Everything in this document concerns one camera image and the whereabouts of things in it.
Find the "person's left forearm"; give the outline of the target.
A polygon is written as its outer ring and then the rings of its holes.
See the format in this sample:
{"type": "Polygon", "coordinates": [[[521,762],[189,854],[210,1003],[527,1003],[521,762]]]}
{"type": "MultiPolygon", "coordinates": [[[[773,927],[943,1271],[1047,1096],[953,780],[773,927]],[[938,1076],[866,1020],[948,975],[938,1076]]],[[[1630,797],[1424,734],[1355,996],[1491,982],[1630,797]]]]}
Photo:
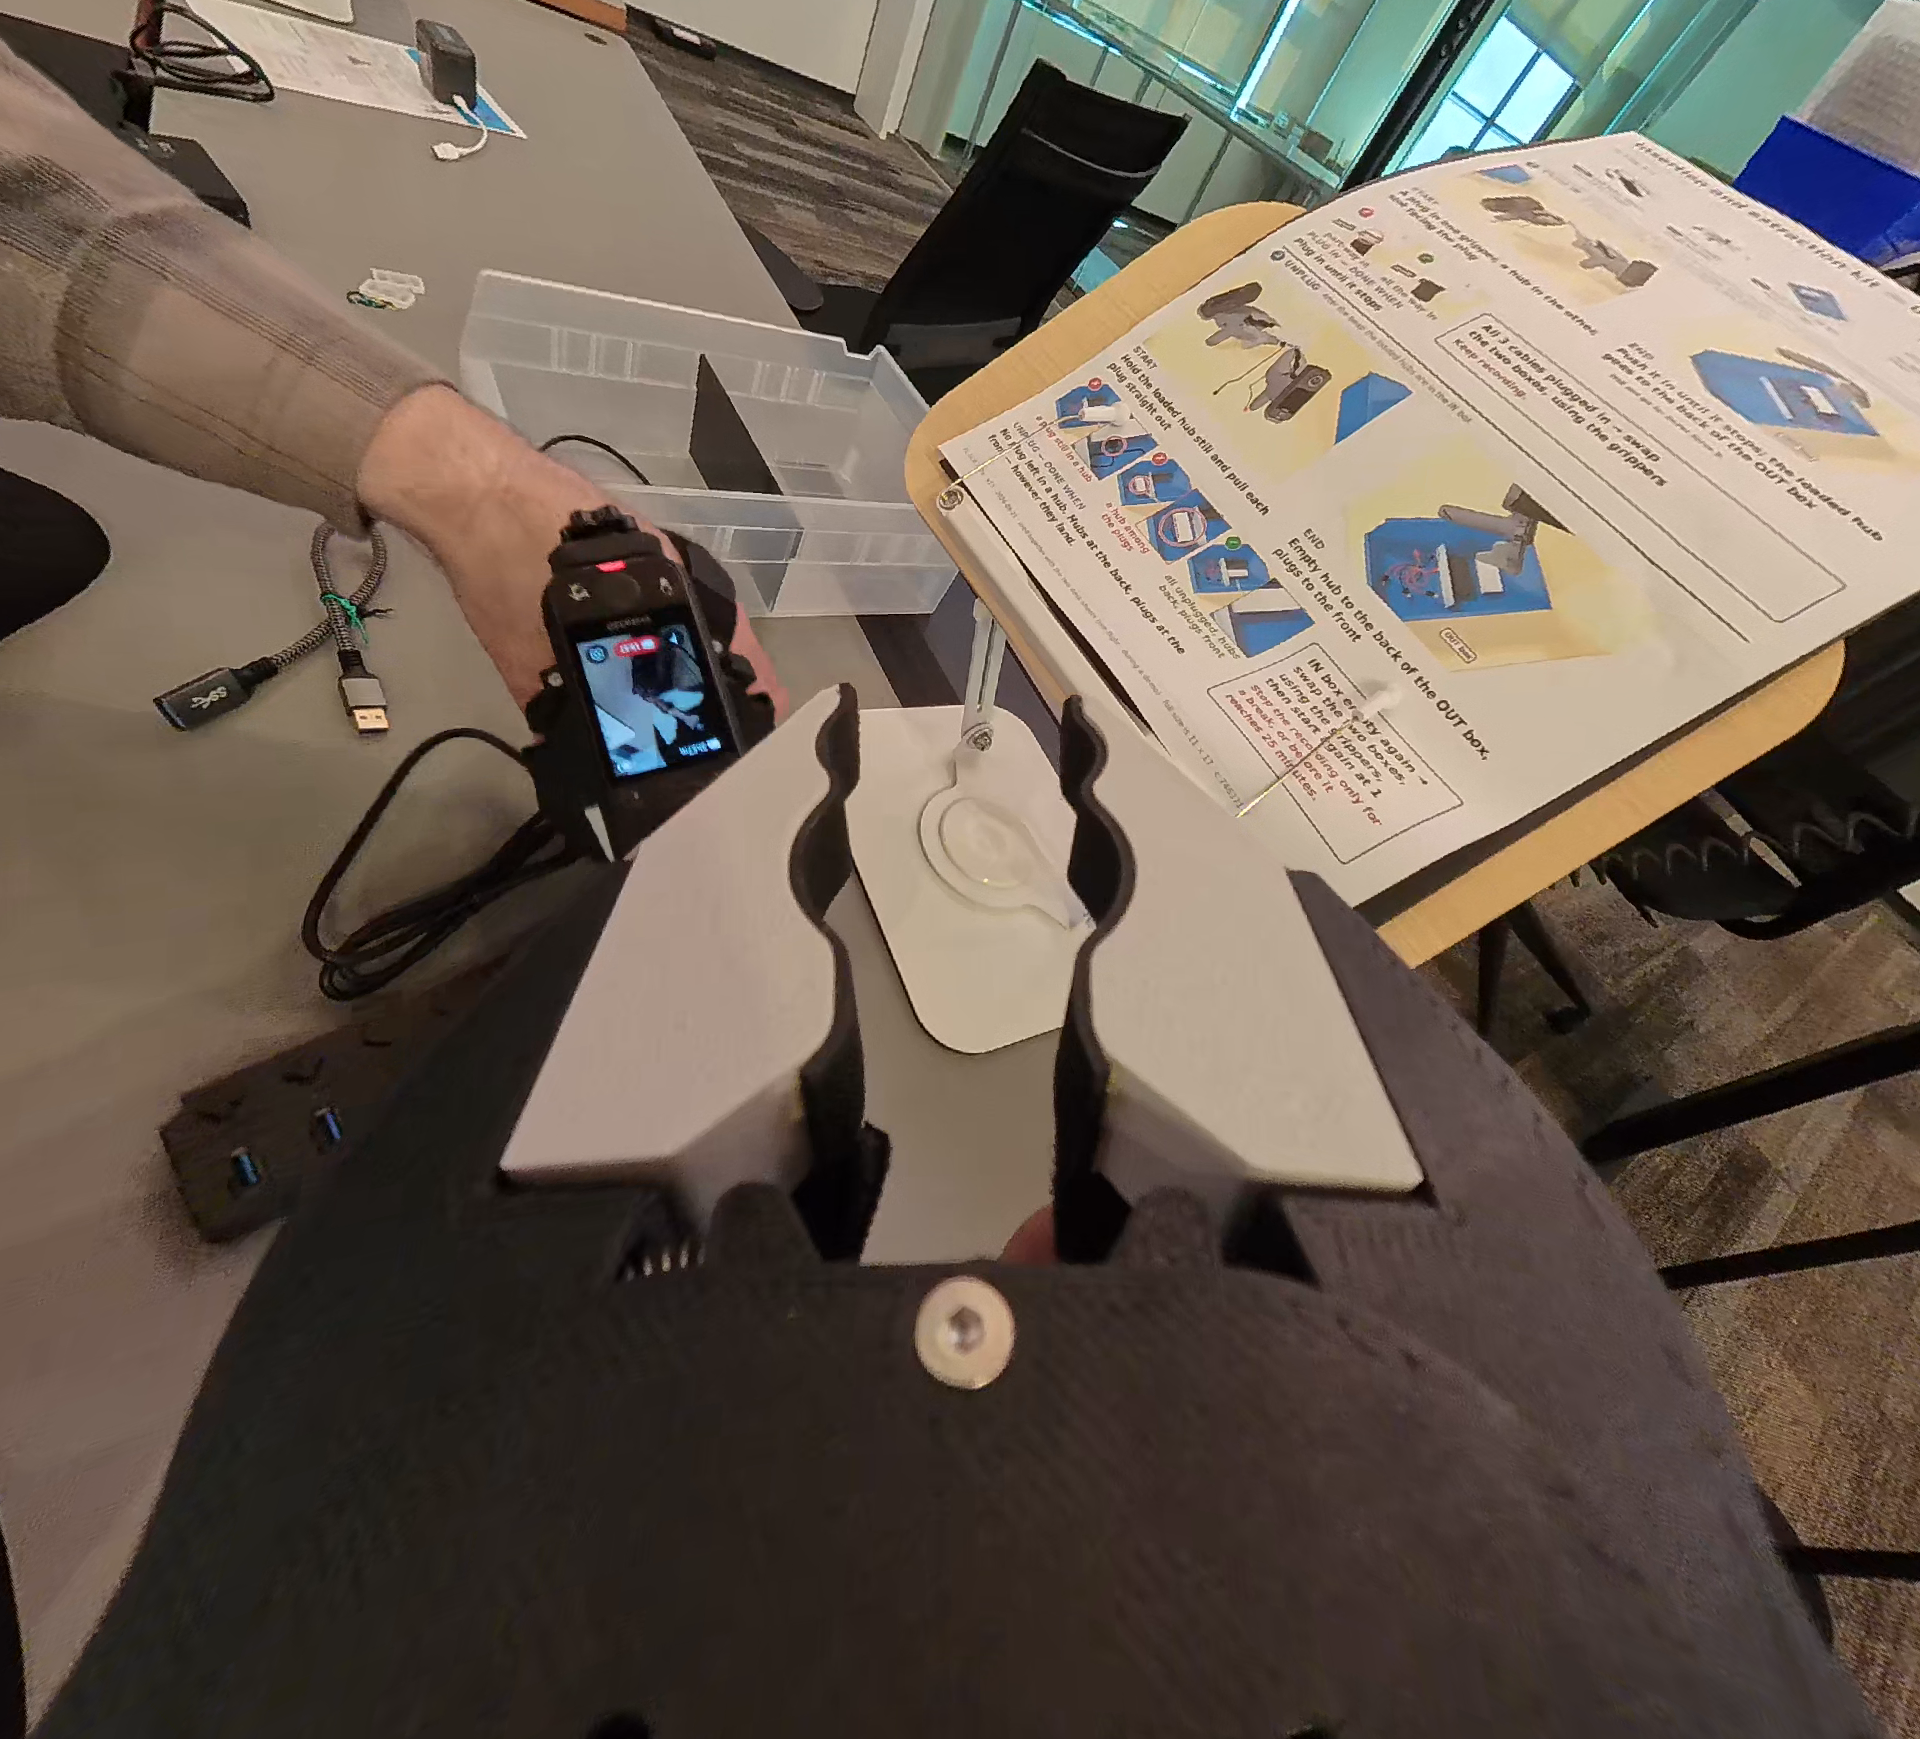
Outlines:
{"type": "Polygon", "coordinates": [[[359,460],[441,375],[0,53],[0,411],[364,532],[359,460]]]}

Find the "white translucent box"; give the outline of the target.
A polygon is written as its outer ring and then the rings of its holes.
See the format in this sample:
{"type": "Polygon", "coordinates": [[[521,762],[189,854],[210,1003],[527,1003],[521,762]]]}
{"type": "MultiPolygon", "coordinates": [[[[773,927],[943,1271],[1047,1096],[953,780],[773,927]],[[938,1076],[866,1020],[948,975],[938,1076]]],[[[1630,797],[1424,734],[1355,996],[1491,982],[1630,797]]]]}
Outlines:
{"type": "Polygon", "coordinates": [[[1899,27],[1862,35],[1819,79],[1795,122],[1914,173],[1920,159],[1920,42],[1899,27]]]}

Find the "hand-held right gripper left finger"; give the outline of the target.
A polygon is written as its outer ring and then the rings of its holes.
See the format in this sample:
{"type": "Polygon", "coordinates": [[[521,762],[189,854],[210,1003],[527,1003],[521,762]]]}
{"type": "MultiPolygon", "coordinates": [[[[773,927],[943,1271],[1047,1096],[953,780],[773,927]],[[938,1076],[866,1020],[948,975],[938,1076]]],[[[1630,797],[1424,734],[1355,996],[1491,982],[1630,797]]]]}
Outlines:
{"type": "Polygon", "coordinates": [[[503,1136],[515,1184],[632,1179],[694,1236],[773,1184],[820,1258],[861,1258],[888,1174],[866,1124],[853,955],[853,686],[814,695],[663,831],[628,878],[503,1136]]]}

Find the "clear plastic bin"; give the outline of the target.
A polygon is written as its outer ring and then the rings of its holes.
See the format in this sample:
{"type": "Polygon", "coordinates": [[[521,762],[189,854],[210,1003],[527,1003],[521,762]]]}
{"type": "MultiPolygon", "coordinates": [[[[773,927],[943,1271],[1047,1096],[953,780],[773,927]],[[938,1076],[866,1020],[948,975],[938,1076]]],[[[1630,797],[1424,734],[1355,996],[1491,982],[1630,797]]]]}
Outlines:
{"type": "Polygon", "coordinates": [[[933,615],[953,563],[903,488],[922,398],[888,351],[628,294],[478,270],[467,391],[611,499],[703,544],[757,620],[933,615]],[[780,494],[690,467],[699,355],[780,494]]]}

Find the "blue plastic bin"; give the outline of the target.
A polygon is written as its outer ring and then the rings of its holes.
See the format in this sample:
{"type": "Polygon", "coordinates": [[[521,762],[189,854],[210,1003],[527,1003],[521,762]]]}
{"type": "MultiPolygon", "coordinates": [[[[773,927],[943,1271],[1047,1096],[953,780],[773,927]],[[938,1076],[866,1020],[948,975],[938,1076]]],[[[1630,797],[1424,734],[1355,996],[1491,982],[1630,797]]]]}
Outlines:
{"type": "Polygon", "coordinates": [[[1733,187],[1870,269],[1920,249],[1920,175],[1802,119],[1774,119],[1733,187]]]}

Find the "paper sheet blue print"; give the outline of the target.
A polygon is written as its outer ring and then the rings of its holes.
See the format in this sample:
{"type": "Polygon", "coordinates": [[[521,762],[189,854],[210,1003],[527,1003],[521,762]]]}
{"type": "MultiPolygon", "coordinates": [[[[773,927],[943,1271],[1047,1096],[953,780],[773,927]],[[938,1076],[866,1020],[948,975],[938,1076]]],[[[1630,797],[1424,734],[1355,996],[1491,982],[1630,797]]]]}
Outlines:
{"type": "Polygon", "coordinates": [[[302,21],[291,14],[254,10],[244,0],[183,0],[231,50],[258,62],[278,93],[302,93],[321,101],[347,101],[406,119],[434,119],[449,126],[492,133],[521,140],[521,126],[478,93],[475,110],[434,101],[418,50],[387,42],[347,27],[302,21]]]}

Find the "dark cloth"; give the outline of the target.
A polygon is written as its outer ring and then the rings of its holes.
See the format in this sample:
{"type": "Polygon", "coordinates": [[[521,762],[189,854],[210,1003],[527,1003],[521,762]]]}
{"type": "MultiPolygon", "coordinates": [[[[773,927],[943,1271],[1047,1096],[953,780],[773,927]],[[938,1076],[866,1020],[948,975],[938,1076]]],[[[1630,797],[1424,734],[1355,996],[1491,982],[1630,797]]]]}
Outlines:
{"type": "Polygon", "coordinates": [[[85,596],[110,566],[110,532],[47,484],[0,476],[0,638],[85,596]]]}

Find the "black multi-port usb hub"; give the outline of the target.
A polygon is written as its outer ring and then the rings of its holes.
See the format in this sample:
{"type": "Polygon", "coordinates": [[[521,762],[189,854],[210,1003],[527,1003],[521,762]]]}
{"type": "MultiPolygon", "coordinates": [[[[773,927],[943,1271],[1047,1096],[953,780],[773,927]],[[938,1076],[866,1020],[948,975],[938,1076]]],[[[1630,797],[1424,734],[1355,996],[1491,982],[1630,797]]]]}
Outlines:
{"type": "Polygon", "coordinates": [[[287,1221],[452,1023],[422,1007],[359,1020],[189,1090],[157,1140],[192,1232],[230,1247],[287,1221]]]}

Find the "flat black box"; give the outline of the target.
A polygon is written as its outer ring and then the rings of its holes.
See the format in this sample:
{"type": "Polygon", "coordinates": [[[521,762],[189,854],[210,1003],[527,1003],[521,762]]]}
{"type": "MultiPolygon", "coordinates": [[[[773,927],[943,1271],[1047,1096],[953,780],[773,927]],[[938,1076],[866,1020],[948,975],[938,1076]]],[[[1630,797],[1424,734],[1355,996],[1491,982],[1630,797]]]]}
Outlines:
{"type": "Polygon", "coordinates": [[[248,207],[242,187],[230,178],[230,173],[205,155],[201,140],[183,136],[153,136],[134,122],[118,122],[116,136],[132,145],[140,159],[148,159],[157,173],[167,173],[179,187],[189,187],[210,210],[230,213],[231,222],[248,226],[248,207]]]}

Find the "instruction sheet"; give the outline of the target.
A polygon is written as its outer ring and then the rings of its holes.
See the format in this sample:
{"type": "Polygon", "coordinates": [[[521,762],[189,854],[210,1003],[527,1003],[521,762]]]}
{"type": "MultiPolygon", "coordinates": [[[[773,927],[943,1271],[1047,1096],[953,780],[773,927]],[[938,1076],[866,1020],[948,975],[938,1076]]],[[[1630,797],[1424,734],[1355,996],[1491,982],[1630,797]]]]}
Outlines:
{"type": "Polygon", "coordinates": [[[1914,291],[1648,136],[1258,221],[938,437],[1159,752],[1382,901],[1914,596],[1914,291]]]}

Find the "black bin divider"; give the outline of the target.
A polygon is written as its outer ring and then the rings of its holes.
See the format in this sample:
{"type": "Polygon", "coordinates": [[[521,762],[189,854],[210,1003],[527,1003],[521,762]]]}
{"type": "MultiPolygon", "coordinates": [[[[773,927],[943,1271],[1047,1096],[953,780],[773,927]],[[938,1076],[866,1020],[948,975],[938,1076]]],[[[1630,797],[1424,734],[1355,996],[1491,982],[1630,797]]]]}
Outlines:
{"type": "Polygon", "coordinates": [[[699,355],[694,364],[694,411],[683,452],[713,490],[780,494],[780,484],[773,480],[750,426],[735,410],[708,355],[699,355]]]}

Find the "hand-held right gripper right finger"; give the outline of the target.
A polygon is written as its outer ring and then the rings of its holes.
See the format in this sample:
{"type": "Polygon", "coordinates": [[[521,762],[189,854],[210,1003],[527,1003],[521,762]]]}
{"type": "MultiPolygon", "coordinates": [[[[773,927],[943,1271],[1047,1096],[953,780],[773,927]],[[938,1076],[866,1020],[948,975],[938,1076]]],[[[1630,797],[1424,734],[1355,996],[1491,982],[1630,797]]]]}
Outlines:
{"type": "Polygon", "coordinates": [[[1057,714],[1057,780],[1091,917],[1051,1080],[1057,1258],[1106,1258],[1159,1191],[1221,1236],[1280,1191],[1418,1196],[1424,1163],[1292,870],[1083,697],[1057,714]]]}

